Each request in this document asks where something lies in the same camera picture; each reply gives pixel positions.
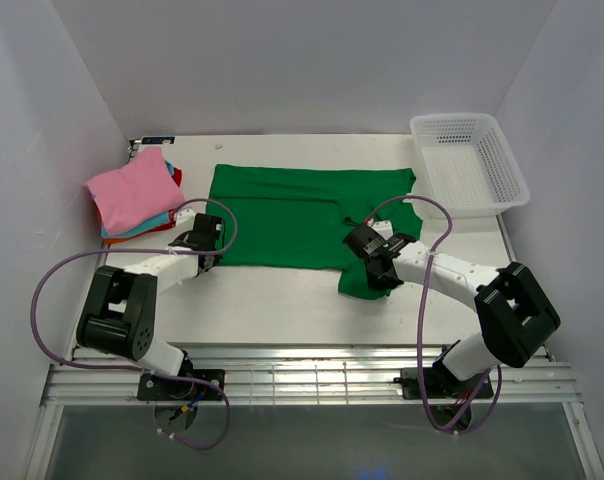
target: white basket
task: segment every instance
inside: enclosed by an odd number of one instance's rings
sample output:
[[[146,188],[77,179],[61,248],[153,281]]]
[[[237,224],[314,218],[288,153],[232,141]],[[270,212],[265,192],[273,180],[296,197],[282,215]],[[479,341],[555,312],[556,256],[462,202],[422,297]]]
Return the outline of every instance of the white basket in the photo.
[[[481,113],[423,115],[411,133],[428,195],[455,217],[497,215],[529,201],[497,120]]]

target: folded clothes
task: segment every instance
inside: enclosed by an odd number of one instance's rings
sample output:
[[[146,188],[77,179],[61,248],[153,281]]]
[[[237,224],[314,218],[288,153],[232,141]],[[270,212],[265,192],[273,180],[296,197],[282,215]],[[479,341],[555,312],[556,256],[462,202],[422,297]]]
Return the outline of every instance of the folded clothes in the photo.
[[[109,236],[126,233],[184,202],[160,147],[147,147],[124,167],[93,177],[85,185]]]
[[[179,187],[182,183],[182,170],[174,167],[170,162],[166,163],[166,168],[171,175],[171,178],[175,184]],[[98,211],[98,218],[100,220],[100,228],[104,243],[107,245],[115,245],[116,243],[126,242],[132,238],[139,237],[149,232],[160,232],[163,230],[169,230],[175,226],[174,210],[161,213],[155,217],[151,217],[148,220],[142,222],[135,228],[132,228],[128,232],[121,233],[120,235],[109,235],[104,226],[102,225],[102,219],[100,218],[100,212]]]

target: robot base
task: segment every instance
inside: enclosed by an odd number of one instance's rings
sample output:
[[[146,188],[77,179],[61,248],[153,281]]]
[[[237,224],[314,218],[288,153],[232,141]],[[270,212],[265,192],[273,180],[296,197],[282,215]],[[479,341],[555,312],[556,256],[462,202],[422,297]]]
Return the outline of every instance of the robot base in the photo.
[[[424,386],[429,398],[458,398],[466,394],[467,388],[473,390],[482,374],[479,373],[464,382],[443,382],[441,373],[434,368],[424,368]],[[393,379],[394,383],[402,385],[402,398],[405,400],[417,400],[420,398],[420,387],[418,386],[418,369],[403,368],[400,377]],[[476,398],[493,398],[493,387],[491,380],[482,385]]]
[[[224,370],[192,370],[186,376],[205,380],[224,390]],[[158,378],[144,373],[138,384],[137,399],[146,402],[190,401],[203,394],[201,401],[221,400],[222,395],[201,385]]]

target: white tabletop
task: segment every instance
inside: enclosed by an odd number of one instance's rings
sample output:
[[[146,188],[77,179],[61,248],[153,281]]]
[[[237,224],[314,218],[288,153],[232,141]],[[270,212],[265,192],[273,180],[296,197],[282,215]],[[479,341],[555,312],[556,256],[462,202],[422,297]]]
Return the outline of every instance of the white tabletop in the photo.
[[[165,158],[183,170],[186,198],[206,197],[215,165],[339,169],[414,166],[410,135],[182,136],[163,145]],[[418,184],[414,192],[424,193]],[[194,210],[204,211],[194,205]],[[423,216],[424,210],[416,205]],[[182,230],[144,235],[122,244],[165,248]],[[444,230],[426,219],[427,245]],[[509,260],[496,217],[455,220],[441,251],[473,263]],[[124,266],[142,255],[109,255]],[[155,334],[181,344],[413,345],[420,286],[405,284],[375,301],[338,294],[340,273],[267,267],[217,267],[174,287],[157,303]],[[480,328],[467,307],[431,292],[425,320],[427,344],[451,343]]]

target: white backdrop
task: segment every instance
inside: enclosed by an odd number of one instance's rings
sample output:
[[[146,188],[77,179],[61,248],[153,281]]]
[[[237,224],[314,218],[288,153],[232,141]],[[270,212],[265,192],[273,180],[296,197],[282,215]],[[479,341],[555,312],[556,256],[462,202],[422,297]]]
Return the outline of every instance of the white backdrop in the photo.
[[[562,317],[550,345],[604,462],[604,0],[557,3],[498,120],[531,190],[506,216],[513,247]]]
[[[82,183],[126,143],[49,0],[0,0],[0,479],[21,478],[48,371],[28,311],[39,278],[96,247]],[[92,261],[44,291],[42,331],[68,345]]]
[[[554,0],[53,0],[124,135],[494,114]]]

